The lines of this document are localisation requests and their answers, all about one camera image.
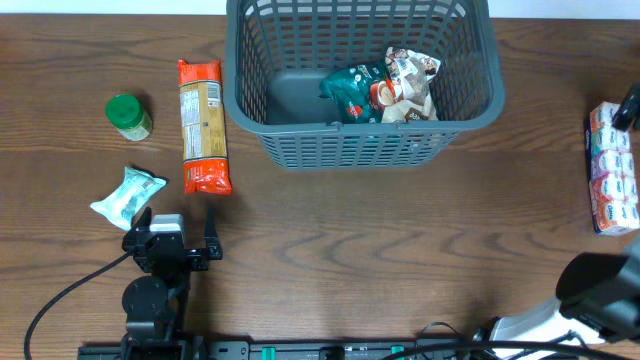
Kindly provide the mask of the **multipack of small cartons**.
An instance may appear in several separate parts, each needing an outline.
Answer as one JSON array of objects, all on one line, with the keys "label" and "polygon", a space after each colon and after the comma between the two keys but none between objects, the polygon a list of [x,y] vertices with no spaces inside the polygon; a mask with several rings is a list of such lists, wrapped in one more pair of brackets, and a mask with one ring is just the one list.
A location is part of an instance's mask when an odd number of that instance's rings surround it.
[{"label": "multipack of small cartons", "polygon": [[621,236],[639,229],[639,191],[627,132],[612,126],[619,106],[603,102],[584,122],[586,168],[594,231]]}]

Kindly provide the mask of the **beige brown snack bag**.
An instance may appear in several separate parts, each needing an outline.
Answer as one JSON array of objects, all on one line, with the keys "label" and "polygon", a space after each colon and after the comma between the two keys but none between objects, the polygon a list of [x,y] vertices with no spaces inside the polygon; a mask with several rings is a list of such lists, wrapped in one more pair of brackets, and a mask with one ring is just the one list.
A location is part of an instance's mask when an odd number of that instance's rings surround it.
[{"label": "beige brown snack bag", "polygon": [[393,46],[387,49],[384,60],[394,100],[385,107],[381,122],[437,121],[430,83],[440,69],[441,61]]}]

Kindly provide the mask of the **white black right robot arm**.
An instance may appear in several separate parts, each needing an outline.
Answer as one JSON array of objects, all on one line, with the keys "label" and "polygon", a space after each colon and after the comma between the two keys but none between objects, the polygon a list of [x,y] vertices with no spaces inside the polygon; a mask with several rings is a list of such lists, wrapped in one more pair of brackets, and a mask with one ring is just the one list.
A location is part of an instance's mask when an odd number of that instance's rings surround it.
[{"label": "white black right robot arm", "polygon": [[[639,86],[619,103],[603,102],[584,122],[587,185],[596,234],[621,236],[639,228],[639,182],[631,131],[639,128]],[[497,317],[474,335],[490,342],[482,359],[560,359],[562,353],[507,349],[500,341],[588,347],[639,340],[639,251],[582,253],[561,274],[553,297],[520,315]]]}]

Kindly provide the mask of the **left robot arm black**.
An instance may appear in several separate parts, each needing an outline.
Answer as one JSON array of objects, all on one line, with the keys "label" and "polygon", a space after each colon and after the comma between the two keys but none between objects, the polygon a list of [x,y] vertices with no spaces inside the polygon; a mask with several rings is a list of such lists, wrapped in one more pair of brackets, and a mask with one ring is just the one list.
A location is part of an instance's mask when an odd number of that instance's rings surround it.
[{"label": "left robot arm black", "polygon": [[181,215],[154,215],[150,208],[123,237],[122,249],[144,273],[122,297],[125,327],[135,348],[186,349],[183,327],[191,274],[205,272],[210,261],[223,258],[212,209],[206,215],[205,246],[188,249],[185,239]]}]

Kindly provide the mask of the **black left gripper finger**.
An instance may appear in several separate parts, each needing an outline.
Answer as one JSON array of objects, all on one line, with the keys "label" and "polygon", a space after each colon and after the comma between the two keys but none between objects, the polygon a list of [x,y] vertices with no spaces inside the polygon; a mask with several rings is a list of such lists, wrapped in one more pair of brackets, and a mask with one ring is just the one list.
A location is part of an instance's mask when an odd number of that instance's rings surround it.
[{"label": "black left gripper finger", "polygon": [[204,240],[208,249],[219,248],[219,237],[215,227],[214,209],[209,207],[207,209],[206,221],[204,227]]},{"label": "black left gripper finger", "polygon": [[138,220],[133,225],[133,230],[147,230],[151,224],[152,210],[150,207],[146,207]]}]

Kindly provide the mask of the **green Nescafe coffee bag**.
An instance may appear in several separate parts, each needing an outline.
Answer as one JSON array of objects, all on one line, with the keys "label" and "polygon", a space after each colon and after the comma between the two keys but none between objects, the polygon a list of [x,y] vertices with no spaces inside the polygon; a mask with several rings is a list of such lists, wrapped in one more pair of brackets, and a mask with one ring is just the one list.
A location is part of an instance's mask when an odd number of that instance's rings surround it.
[{"label": "green Nescafe coffee bag", "polygon": [[387,77],[381,61],[340,69],[320,82],[320,98],[334,102],[343,124],[380,123],[382,110],[372,99],[371,88]]}]

